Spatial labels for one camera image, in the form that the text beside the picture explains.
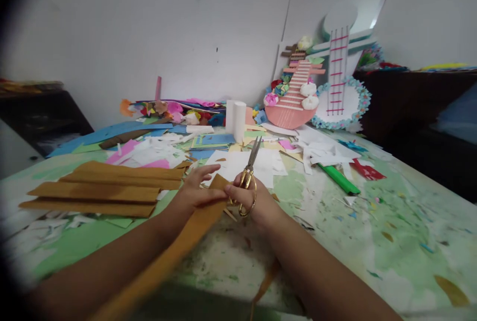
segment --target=paint-stained table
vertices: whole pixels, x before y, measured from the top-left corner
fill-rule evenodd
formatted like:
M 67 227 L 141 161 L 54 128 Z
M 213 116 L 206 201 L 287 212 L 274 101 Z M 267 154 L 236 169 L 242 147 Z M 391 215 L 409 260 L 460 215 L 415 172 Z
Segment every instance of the paint-stained table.
M 331 135 L 356 138 L 346 132 Z M 288 176 L 274 177 L 273 192 L 280 206 L 310 223 L 314 237 L 401 315 L 452 315 L 462 312 L 458 306 L 475 304 L 477 207 L 379 153 L 370 142 L 358 138 L 357 143 L 369 149 L 364 159 L 387 178 L 366 181 L 352 171 L 353 182 L 366 199 L 357 199 L 356 214 L 341 202 L 344 192 L 321 169 L 313 168 L 313 174 L 307 175 L 303 164 L 288 156 L 282 157 Z M 14 215 L 27 191 L 88 160 L 105 161 L 106 152 L 54 157 L 3 180 L 2 196 L 9 202 L 9 214 Z M 175 193 L 169 192 L 158 202 L 154 214 L 160 213 Z M 64 230 L 59 240 L 24 256 L 26 270 L 41 279 L 143 221 L 135 220 L 124 229 L 98 220 Z M 224 214 L 182 262 L 172 281 L 250 301 L 272 260 L 270 247 L 258 237 L 250 219 L 235 223 Z M 303 312 L 284 275 L 275 280 L 260 304 L 288 313 Z

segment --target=paper guitar craft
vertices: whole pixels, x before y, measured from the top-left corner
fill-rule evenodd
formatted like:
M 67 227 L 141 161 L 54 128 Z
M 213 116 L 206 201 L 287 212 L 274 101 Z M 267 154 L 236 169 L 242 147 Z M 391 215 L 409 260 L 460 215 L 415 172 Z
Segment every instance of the paper guitar craft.
M 357 52 L 376 42 L 371 36 L 372 29 L 350 34 L 358 16 L 355 6 L 339 3 L 326 15 L 323 23 L 325 43 L 303 49 L 298 46 L 287 47 L 291 52 L 289 68 L 283 69 L 286 78 L 292 73 L 289 82 L 268 89 L 264 98 L 265 111 L 270 122 L 276 126 L 294 129 L 308 121 L 319 128 L 343 129 L 358 121 L 368 110 L 371 94 L 353 77 L 346 77 L 346 62 L 350 52 Z M 328 82 L 316 90 L 310 79 L 312 74 L 324 74 L 321 65 L 312 64 L 317 58 L 328 57 Z

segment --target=scissors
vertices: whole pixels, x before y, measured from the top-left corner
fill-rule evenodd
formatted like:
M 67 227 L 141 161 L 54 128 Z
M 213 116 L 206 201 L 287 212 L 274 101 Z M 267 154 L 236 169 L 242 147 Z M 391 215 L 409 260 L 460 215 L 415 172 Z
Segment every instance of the scissors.
M 255 182 L 255 177 L 253 176 L 253 164 L 255 163 L 255 159 L 257 158 L 258 149 L 260 148 L 260 144 L 262 143 L 262 138 L 256 138 L 255 142 L 253 143 L 252 151 L 250 152 L 250 158 L 248 159 L 248 163 L 243 169 L 242 177 L 240 178 L 240 184 L 238 185 L 239 188 L 248 189 L 250 186 L 250 181 L 253 179 L 253 183 L 255 184 L 255 195 L 253 197 L 253 204 L 248 211 L 243 211 L 243 205 L 240 204 L 238 208 L 238 213 L 241 217 L 246 217 L 254 208 L 255 201 L 257 199 L 257 183 Z M 231 200 L 232 205 L 237 204 L 237 200 Z

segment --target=blue paper flower border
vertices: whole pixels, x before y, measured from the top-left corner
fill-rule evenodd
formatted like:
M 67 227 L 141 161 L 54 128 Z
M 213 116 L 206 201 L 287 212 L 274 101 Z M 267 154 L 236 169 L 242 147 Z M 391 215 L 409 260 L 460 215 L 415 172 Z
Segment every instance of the blue paper flower border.
M 358 120 L 361 118 L 361 116 L 363 116 L 364 113 L 369 110 L 369 105 L 371 104 L 372 94 L 368 91 L 368 89 L 366 89 L 363 86 L 363 83 L 359 80 L 356 80 L 352 76 L 346 76 L 343 79 L 343 82 L 346 83 L 347 86 L 355 86 L 356 87 L 356 90 L 359 93 L 358 110 L 356 111 L 356 113 L 353 114 L 352 118 L 337 121 L 337 122 L 324 122 L 322 119 L 320 119 L 318 116 L 315 115 L 315 116 L 313 116 L 312 124 L 314 124 L 317 128 L 326 128 L 326 129 L 330 129 L 330 130 L 345 129 L 350 124 L 358 122 Z M 323 91 L 328 91 L 330 87 L 331 87 L 331 83 L 329 83 L 329 82 L 319 86 L 318 90 L 317 90 L 317 96 L 319 97 L 319 95 Z

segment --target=dark wooden furniture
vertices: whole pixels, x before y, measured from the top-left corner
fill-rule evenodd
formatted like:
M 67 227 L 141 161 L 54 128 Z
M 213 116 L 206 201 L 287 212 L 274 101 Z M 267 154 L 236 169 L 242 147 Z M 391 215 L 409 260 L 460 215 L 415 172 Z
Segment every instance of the dark wooden furniture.
M 39 143 L 54 136 L 94 132 L 67 91 L 0 96 L 0 118 L 39 154 L 49 152 Z
M 357 72 L 371 94 L 362 133 L 396 158 L 475 203 L 477 146 L 432 129 L 476 81 L 474 73 Z

